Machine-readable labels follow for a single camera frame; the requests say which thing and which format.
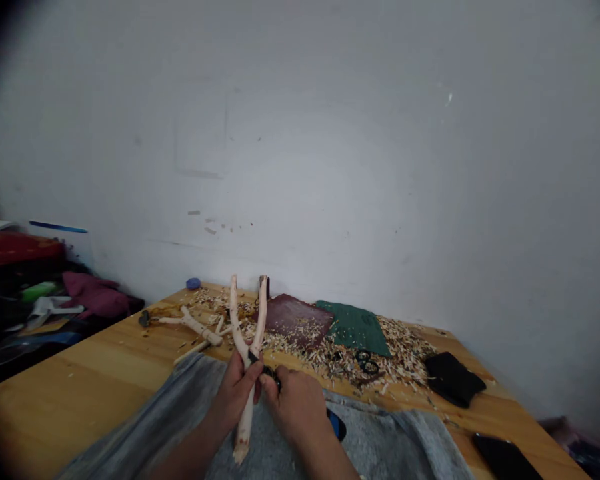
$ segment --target white wall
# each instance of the white wall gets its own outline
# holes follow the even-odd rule
[[[0,214],[148,301],[268,273],[448,328],[600,438],[600,3],[47,0],[0,47]]]

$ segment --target green cloth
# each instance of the green cloth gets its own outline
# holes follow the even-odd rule
[[[362,310],[343,303],[318,300],[315,306],[333,314],[329,334],[337,345],[356,350],[369,350],[383,357],[391,353],[382,333],[378,318],[373,312]]]

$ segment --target person's right hand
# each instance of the person's right hand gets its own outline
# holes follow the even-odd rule
[[[269,409],[278,428],[294,447],[307,442],[335,437],[327,417],[327,404],[318,381],[306,373],[289,371],[283,365],[275,370],[282,388],[268,375],[260,375]]]

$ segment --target person's left hand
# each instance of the person's left hand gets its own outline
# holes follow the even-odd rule
[[[245,371],[242,357],[237,350],[233,351],[218,393],[207,413],[211,423],[226,435],[238,424],[249,399],[249,392],[254,385],[253,402],[258,403],[261,386],[260,382],[256,380],[262,373],[263,366],[264,364],[260,360]]]

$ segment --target red object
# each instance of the red object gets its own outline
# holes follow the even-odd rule
[[[304,325],[318,326],[319,334],[311,338],[298,328],[299,321],[304,320]],[[331,323],[333,314],[314,305],[298,300],[283,293],[267,302],[266,330],[273,333],[289,336],[302,349],[315,349],[325,337]]]
[[[122,313],[129,314],[129,298],[124,293],[114,290],[118,286],[116,282],[99,279],[88,273],[70,271],[62,274],[62,280],[71,297],[63,307],[82,305],[86,309],[78,315],[79,319],[90,315],[114,318]]]
[[[57,258],[64,260],[62,243],[14,231],[0,231],[0,267],[25,260]]]

